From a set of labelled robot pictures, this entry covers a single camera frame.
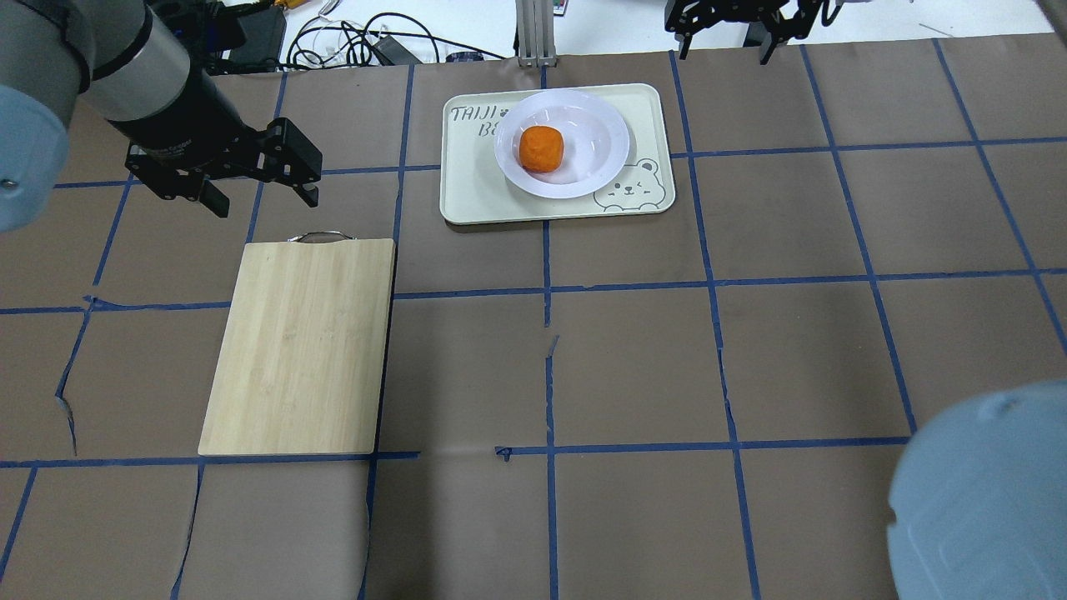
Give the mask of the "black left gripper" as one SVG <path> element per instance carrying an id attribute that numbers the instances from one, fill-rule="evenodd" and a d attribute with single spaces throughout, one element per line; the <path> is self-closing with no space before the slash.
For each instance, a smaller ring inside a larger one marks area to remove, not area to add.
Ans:
<path id="1" fill-rule="evenodd" d="M 109 122 L 130 143 L 126 168 L 157 198 L 184 198 L 226 219 L 230 201 L 214 179 L 250 176 L 319 206 L 323 153 L 290 119 L 257 132 L 205 72 L 189 72 L 177 96 L 147 117 Z"/>

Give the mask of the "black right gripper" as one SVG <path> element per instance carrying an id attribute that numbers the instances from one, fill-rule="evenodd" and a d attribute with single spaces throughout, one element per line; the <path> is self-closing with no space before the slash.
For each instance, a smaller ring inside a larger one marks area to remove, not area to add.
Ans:
<path id="1" fill-rule="evenodd" d="M 817 1 L 667 1 L 664 30 L 674 35 L 678 59 L 686 60 L 694 35 L 715 23 L 761 23 L 759 64 L 766 65 L 778 46 L 806 40 L 816 17 L 826 27 L 826 7 Z"/>

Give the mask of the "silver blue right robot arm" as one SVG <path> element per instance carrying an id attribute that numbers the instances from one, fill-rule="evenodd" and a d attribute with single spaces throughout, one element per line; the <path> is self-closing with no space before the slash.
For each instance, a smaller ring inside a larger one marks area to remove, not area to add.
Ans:
<path id="1" fill-rule="evenodd" d="M 789 1 L 667 1 L 664 30 L 686 58 L 694 34 L 714 23 L 759 23 L 754 44 L 766 64 L 785 40 L 808 37 L 816 16 L 829 27 L 849 1 L 805 1 L 786 19 Z M 1012 214 L 983 140 L 934 40 L 972 145 L 1033 278 L 1064 351 L 1044 274 Z M 887 544 L 899 599 L 1064 599 L 1064 380 L 1040 382 L 956 402 L 923 426 L 904 451 L 889 494 L 895 521 Z"/>

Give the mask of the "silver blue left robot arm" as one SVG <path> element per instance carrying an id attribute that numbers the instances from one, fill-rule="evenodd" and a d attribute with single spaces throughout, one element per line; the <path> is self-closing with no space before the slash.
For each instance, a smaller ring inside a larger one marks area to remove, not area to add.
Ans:
<path id="1" fill-rule="evenodd" d="M 216 181 L 251 178 L 319 204 L 323 153 L 290 121 L 257 130 L 143 1 L 4 1 L 1 228 L 38 220 L 84 100 L 129 141 L 126 169 L 163 200 L 224 219 Z"/>

